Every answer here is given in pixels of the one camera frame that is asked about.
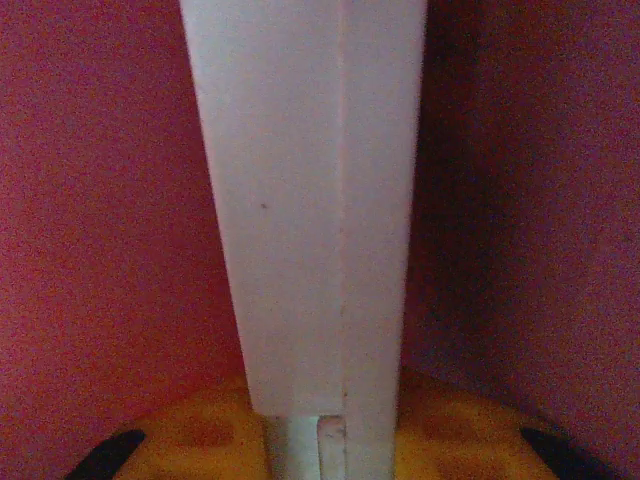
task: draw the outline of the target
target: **black plastic piece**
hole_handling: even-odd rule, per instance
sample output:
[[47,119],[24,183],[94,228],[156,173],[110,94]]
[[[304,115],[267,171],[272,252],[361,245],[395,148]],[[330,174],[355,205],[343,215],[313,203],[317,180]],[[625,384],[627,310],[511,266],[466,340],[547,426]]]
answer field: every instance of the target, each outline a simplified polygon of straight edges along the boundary
[[145,437],[142,430],[129,430],[105,440],[65,480],[111,480]]
[[568,439],[533,428],[522,428],[520,433],[560,480],[622,479],[600,460],[572,447]]

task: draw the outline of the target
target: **pink wall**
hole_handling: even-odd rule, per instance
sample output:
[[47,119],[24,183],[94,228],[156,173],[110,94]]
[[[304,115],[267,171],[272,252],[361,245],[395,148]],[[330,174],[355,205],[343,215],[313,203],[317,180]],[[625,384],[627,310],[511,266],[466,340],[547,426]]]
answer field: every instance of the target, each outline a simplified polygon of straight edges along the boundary
[[472,5],[432,4],[407,356],[640,478],[640,4]]
[[3,479],[241,368],[178,4],[89,5],[2,6]]

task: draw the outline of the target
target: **yellow plastic base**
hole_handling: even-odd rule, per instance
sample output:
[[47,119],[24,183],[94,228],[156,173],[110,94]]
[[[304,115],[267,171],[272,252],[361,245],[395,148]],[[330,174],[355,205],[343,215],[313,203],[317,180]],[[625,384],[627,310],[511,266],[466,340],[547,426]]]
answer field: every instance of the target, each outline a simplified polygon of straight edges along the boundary
[[[548,479],[556,477],[519,434],[539,421],[490,400],[403,372],[396,479]],[[146,440],[119,480],[268,480],[261,418],[246,383],[236,380],[127,425]]]

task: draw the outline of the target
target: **white plastic post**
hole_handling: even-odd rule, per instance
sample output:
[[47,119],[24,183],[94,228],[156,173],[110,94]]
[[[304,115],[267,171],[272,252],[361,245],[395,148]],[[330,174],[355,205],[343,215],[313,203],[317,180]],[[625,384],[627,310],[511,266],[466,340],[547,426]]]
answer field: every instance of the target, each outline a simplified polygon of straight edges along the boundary
[[181,4],[254,409],[389,480],[425,2]]

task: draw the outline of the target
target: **red wall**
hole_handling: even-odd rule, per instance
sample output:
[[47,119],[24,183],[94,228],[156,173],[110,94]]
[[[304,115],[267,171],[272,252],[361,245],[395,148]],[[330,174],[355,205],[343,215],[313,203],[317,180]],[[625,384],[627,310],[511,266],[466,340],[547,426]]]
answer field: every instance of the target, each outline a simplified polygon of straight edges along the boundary
[[241,359],[177,2],[1,10],[0,478],[60,478]]
[[407,361],[640,475],[640,4],[433,0]]

